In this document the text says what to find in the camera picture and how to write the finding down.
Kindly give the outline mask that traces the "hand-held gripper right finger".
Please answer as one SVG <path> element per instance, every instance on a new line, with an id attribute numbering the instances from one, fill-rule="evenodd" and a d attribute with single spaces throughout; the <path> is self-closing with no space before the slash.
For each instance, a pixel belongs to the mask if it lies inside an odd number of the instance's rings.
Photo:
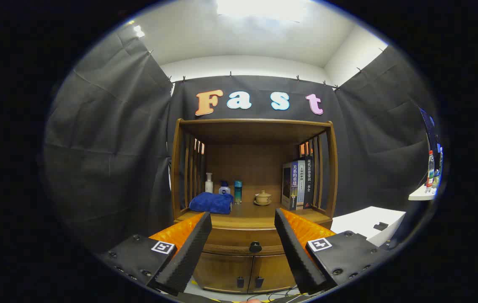
<path id="1" fill-rule="evenodd" d="M 335 233 L 286 209 L 275 211 L 274 226 L 302 293 L 312 295 L 357 280 L 389 257 L 361 234 Z"/>

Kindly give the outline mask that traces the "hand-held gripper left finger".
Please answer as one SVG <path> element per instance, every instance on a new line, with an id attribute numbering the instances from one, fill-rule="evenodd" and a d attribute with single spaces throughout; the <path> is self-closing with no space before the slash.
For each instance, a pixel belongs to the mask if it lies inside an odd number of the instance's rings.
<path id="1" fill-rule="evenodd" d="M 209 212 L 199 213 L 150 237 L 134 234 L 97 257 L 143 288 L 183 292 L 212 230 Z"/>

